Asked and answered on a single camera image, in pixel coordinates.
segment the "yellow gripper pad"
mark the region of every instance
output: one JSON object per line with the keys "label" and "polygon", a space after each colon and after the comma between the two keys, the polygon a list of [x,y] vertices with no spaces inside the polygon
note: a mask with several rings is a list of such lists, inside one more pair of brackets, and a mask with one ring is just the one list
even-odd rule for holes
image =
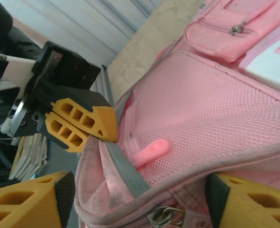
{"label": "yellow gripper pad", "polygon": [[82,152],[89,135],[103,141],[117,141],[114,108],[97,92],[57,86],[47,101],[40,133],[51,135],[68,152]]}
{"label": "yellow gripper pad", "polygon": [[0,228],[65,228],[74,195],[71,172],[0,188]]}
{"label": "yellow gripper pad", "polygon": [[205,196],[214,228],[280,228],[280,190],[224,173],[211,174]]}

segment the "pink zipper pull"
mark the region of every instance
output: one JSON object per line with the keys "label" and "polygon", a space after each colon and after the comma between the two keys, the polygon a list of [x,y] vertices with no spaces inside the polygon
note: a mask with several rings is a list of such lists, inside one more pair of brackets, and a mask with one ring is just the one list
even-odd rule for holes
{"label": "pink zipper pull", "polygon": [[131,159],[131,163],[137,169],[140,166],[167,154],[169,150],[170,145],[168,140],[157,139],[153,141],[150,145],[145,147],[142,151],[137,153],[135,156],[133,156],[133,158]]}
{"label": "pink zipper pull", "polygon": [[265,5],[263,5],[262,7],[260,7],[259,9],[257,9],[256,11],[254,11],[250,16],[248,16],[246,19],[244,19],[239,25],[234,25],[232,26],[231,30],[230,30],[230,34],[232,36],[234,36],[235,34],[239,34],[242,33],[243,31],[243,26],[245,24],[250,23],[252,20],[254,20],[255,18],[257,18],[259,15],[261,15],[262,13],[264,13],[265,11],[267,11],[269,8],[271,8],[276,1],[269,1],[268,3],[266,3]]}

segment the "pink fabric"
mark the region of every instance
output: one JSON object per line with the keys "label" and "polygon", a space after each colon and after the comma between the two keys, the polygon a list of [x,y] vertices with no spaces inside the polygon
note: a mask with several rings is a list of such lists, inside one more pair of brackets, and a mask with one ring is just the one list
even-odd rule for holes
{"label": "pink fabric", "polygon": [[[210,10],[185,30],[185,39],[196,51],[217,62],[238,60],[280,24],[280,0],[216,0]],[[232,36],[232,26],[243,31]]]}
{"label": "pink fabric", "polygon": [[152,186],[137,199],[105,143],[90,138],[75,197],[87,227],[151,227],[146,213],[168,201],[207,213],[203,187],[215,171],[280,189],[280,93],[215,62],[172,52],[135,85],[117,143],[132,161],[160,138],[171,149],[137,169]]}

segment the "zipper pull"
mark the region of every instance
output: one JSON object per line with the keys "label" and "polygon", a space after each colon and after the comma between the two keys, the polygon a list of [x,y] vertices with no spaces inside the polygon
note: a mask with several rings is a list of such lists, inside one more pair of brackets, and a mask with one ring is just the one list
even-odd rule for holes
{"label": "zipper pull", "polygon": [[242,33],[243,32],[243,25],[244,25],[244,23],[232,26],[232,28],[230,30],[230,34],[232,36],[234,36],[236,34]]}
{"label": "zipper pull", "polygon": [[148,216],[148,220],[154,228],[165,228],[170,225],[179,228],[213,228],[209,215],[173,207],[158,208]]}

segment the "gray strap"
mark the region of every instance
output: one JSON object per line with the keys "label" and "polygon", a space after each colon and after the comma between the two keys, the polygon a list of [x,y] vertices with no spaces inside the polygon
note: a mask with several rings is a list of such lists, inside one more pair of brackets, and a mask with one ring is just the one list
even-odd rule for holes
{"label": "gray strap", "polygon": [[125,97],[122,99],[121,103],[119,104],[119,106],[116,109],[116,119],[117,119],[118,125],[120,123],[125,104],[126,104],[127,100],[129,99],[131,93],[132,93],[132,89],[130,89],[129,91],[126,92]]}
{"label": "gray strap", "polygon": [[130,161],[125,157],[121,148],[112,142],[105,142],[119,175],[123,179],[133,197],[138,197],[150,189],[150,185],[137,172]]}

